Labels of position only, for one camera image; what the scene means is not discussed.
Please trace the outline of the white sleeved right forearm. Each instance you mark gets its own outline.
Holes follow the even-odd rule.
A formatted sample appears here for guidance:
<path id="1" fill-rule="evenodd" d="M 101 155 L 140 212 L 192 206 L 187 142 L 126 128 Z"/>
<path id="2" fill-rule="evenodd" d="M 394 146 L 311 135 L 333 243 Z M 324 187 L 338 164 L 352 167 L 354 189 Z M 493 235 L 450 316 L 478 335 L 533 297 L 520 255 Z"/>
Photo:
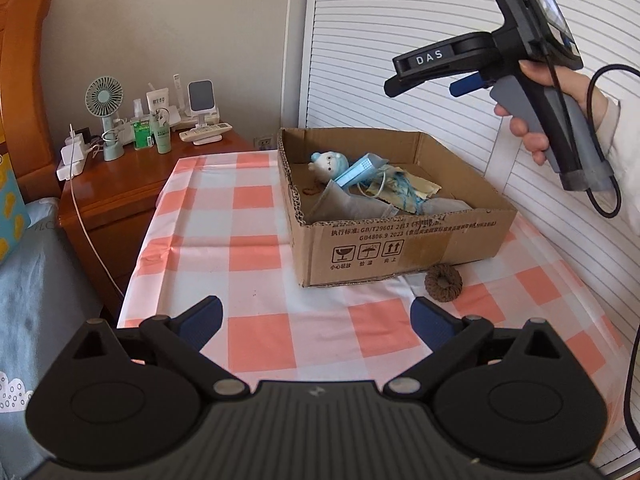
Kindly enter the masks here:
<path id="1" fill-rule="evenodd" d="M 597 137 L 606 159 L 612 166 L 622 193 L 622 215 L 627 226 L 639 235 L 640 221 L 640 113 L 639 98 L 616 103 L 608 108 Z"/>

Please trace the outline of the person's right hand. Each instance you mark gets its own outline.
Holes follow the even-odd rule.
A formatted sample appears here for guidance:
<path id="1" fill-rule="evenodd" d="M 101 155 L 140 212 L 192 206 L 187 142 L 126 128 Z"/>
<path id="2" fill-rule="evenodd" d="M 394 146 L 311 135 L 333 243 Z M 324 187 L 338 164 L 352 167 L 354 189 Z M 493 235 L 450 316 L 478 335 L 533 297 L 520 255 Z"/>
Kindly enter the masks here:
<path id="1" fill-rule="evenodd" d="M 593 127 L 596 130 L 599 142 L 603 145 L 603 151 L 607 152 L 611 145 L 611 139 L 620 118 L 620 106 L 609 99 L 598 88 L 594 88 L 592 96 L 588 96 L 590 79 L 581 73 L 574 72 L 567 67 L 554 66 L 555 76 L 547 65 L 521 61 L 520 69 L 524 76 L 537 84 L 552 87 L 555 82 L 560 84 L 561 91 L 571 96 L 584 114 L 587 114 L 587 105 L 591 105 Z M 504 107 L 504 104 L 514 104 L 515 100 L 499 100 L 495 107 L 498 116 L 512 116 L 510 130 L 519 138 L 524 148 L 532 155 L 534 162 L 542 166 L 547 161 L 546 151 L 550 148 L 548 136 L 544 129 L 531 129 L 527 115 L 523 116 L 525 105 L 518 100 L 516 110 Z"/>

